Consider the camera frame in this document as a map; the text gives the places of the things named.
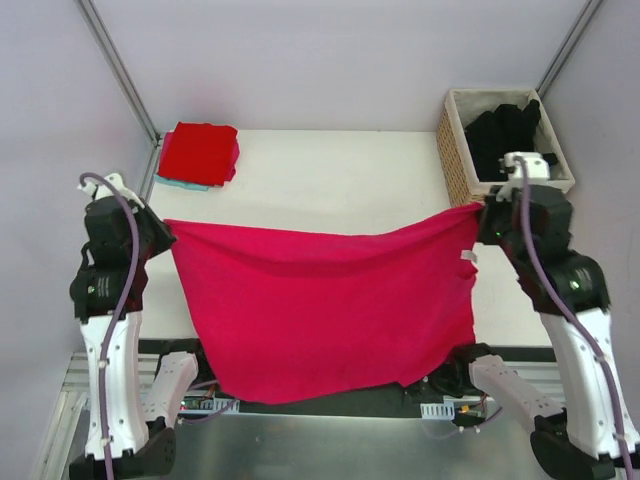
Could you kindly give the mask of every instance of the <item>pink cloth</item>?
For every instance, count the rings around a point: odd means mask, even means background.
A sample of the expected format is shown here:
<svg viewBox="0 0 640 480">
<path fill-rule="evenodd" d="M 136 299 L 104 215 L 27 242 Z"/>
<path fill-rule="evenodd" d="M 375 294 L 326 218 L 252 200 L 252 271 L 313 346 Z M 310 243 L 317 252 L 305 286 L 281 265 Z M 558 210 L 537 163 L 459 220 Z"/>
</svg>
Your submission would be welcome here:
<svg viewBox="0 0 640 480">
<path fill-rule="evenodd" d="M 475 342 L 469 205 L 382 235 L 167 220 L 189 311 L 223 390 L 286 403 L 411 384 Z"/>
</svg>

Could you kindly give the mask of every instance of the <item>folded pink cloth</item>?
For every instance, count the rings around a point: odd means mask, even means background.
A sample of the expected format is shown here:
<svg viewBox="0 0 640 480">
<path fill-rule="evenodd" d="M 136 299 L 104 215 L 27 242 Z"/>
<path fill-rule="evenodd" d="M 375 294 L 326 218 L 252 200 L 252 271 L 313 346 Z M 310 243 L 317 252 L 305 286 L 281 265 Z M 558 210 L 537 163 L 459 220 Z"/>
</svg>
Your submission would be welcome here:
<svg viewBox="0 0 640 480">
<path fill-rule="evenodd" d="M 411 384 L 473 343 L 480 207 L 382 235 L 167 220 L 194 326 L 225 392 L 286 403 Z"/>
</svg>

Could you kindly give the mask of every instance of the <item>white tabletop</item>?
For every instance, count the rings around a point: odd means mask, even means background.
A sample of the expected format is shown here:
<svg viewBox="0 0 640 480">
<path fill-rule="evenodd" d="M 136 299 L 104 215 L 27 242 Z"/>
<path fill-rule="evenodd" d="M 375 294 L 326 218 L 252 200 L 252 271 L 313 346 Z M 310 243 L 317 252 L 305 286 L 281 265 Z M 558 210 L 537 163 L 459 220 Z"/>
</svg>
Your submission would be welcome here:
<svg viewBox="0 0 640 480">
<path fill-rule="evenodd" d="M 155 184 L 149 204 L 173 218 L 308 232 L 376 234 L 449 208 L 435 134 L 238 133 L 237 174 L 222 188 Z M 549 346 L 530 300 L 498 247 L 476 245 L 476 336 L 493 346 Z M 173 257 L 147 263 L 140 338 L 195 337 Z"/>
</svg>

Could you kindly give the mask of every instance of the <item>red towel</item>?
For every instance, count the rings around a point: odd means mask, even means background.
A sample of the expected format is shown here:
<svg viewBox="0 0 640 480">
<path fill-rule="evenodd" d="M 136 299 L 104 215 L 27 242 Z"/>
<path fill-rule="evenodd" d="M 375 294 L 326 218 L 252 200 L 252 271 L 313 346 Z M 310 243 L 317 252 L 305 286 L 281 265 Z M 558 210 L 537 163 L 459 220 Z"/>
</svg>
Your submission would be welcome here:
<svg viewBox="0 0 640 480">
<path fill-rule="evenodd" d="M 382 235 L 167 220 L 194 326 L 223 390 L 286 403 L 409 385 L 475 342 L 479 206 Z"/>
<path fill-rule="evenodd" d="M 233 177 L 238 131 L 208 123 L 178 123 L 163 149 L 158 175 L 169 180 L 224 185 Z"/>
</svg>

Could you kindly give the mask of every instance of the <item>black cloth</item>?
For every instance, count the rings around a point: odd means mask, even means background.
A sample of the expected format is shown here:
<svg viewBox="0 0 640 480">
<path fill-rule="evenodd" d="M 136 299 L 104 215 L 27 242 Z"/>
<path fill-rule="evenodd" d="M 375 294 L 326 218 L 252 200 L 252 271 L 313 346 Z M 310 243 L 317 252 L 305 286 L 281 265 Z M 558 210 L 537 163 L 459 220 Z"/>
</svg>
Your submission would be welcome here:
<svg viewBox="0 0 640 480">
<path fill-rule="evenodd" d="M 487 111 L 467 126 L 465 136 L 473 165 L 481 182 L 504 182 L 500 160 L 509 152 L 534 152 L 533 137 L 540 123 L 540 102 L 531 100 L 524 110 L 504 103 L 493 112 Z M 554 153 L 543 155 L 553 166 L 558 163 Z"/>
</svg>

